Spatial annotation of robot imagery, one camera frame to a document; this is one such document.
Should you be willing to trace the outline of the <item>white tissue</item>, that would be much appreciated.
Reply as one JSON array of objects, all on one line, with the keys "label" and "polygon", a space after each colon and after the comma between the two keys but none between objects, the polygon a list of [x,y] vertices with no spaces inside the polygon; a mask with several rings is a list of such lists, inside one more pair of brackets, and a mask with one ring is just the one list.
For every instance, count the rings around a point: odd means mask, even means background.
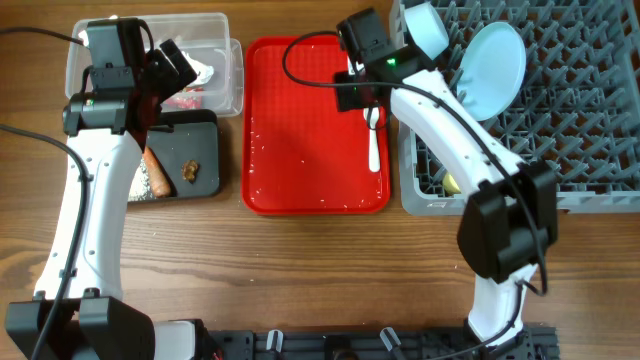
[{"label": "white tissue", "polygon": [[193,59],[185,51],[182,51],[182,55],[185,57],[191,68],[196,73],[196,79],[189,84],[189,87],[203,86],[212,79],[213,75],[215,74],[215,70],[212,66],[206,65],[198,60]]}]

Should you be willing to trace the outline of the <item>light blue plate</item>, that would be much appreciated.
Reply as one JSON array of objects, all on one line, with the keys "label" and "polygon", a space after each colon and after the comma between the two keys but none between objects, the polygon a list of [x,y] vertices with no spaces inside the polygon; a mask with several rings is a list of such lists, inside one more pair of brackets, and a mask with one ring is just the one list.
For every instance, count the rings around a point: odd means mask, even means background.
[{"label": "light blue plate", "polygon": [[467,46],[456,91],[477,121],[504,112],[518,95],[526,71],[526,51],[519,33],[506,22],[483,27]]}]

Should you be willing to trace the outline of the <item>yellow plastic cup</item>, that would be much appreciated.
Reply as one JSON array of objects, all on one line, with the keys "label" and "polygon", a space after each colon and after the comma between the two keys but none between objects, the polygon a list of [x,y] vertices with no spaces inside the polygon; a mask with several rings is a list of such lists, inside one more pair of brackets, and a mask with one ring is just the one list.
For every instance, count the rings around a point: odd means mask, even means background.
[{"label": "yellow plastic cup", "polygon": [[442,186],[448,195],[460,194],[461,190],[454,177],[450,172],[447,172],[442,179]]}]

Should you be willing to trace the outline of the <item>light blue rice bowl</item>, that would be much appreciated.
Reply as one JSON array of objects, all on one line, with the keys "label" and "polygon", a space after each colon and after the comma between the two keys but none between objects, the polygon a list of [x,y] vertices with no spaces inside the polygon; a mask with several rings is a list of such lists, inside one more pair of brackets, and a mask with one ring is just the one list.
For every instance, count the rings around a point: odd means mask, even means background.
[{"label": "light blue rice bowl", "polygon": [[429,58],[436,59],[449,47],[444,23],[430,3],[406,7],[404,20],[413,42]]}]

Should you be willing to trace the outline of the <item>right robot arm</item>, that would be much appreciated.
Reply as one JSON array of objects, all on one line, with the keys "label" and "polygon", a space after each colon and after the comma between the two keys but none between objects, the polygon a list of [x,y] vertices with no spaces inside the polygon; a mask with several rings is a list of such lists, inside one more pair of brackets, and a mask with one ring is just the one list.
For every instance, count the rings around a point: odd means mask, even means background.
[{"label": "right robot arm", "polygon": [[415,5],[401,20],[411,41],[400,47],[373,9],[337,25],[355,75],[347,91],[387,105],[452,174],[465,199],[457,244],[476,276],[467,325],[481,345],[498,348],[522,331],[524,297],[532,278],[546,275],[558,238],[553,170],[525,161],[483,127],[522,85],[524,41],[507,22],[485,26],[466,47],[462,82],[452,90],[436,62],[449,37],[435,9]]}]

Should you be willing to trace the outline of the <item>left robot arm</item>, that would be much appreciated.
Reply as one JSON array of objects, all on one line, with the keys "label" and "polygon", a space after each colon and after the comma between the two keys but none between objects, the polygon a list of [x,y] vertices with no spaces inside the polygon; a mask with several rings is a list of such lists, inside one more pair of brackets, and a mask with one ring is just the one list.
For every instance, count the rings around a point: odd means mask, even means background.
[{"label": "left robot arm", "polygon": [[196,75],[138,18],[92,21],[91,63],[63,112],[69,164],[51,253],[31,300],[5,326],[30,359],[196,359],[194,320],[154,322],[124,303],[121,241],[129,190],[162,103]]}]

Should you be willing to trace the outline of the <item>red snack wrapper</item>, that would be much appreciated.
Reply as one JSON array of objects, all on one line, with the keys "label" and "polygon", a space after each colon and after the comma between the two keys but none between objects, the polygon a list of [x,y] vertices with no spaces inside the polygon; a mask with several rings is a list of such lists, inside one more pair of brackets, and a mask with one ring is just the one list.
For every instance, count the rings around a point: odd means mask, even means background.
[{"label": "red snack wrapper", "polygon": [[182,110],[194,110],[202,107],[202,87],[186,87],[163,102],[164,106]]}]

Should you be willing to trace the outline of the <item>brown food scrap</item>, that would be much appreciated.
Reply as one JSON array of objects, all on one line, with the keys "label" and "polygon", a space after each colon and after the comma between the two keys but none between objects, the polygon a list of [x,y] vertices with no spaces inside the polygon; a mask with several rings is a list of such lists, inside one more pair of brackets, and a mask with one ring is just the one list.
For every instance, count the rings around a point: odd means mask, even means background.
[{"label": "brown food scrap", "polygon": [[197,177],[198,170],[199,164],[195,160],[188,160],[182,165],[182,178],[189,183],[194,183]]}]

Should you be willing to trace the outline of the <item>orange carrot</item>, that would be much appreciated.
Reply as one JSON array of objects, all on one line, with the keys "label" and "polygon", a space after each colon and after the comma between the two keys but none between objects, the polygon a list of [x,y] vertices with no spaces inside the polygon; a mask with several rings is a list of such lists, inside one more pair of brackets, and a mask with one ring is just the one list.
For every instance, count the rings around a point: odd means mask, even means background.
[{"label": "orange carrot", "polygon": [[155,154],[148,146],[145,147],[142,157],[147,168],[148,180],[152,194],[156,198],[169,197],[171,195],[171,186],[169,185]]}]

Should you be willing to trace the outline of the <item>white plastic spoon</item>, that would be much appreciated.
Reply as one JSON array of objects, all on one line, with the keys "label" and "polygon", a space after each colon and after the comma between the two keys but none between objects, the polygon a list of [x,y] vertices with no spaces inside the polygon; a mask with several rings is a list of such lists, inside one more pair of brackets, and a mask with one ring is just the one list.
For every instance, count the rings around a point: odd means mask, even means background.
[{"label": "white plastic spoon", "polygon": [[368,167],[373,173],[380,171],[380,155],[377,140],[377,122],[380,119],[380,111],[377,107],[369,107],[363,111],[363,117],[369,129]]}]

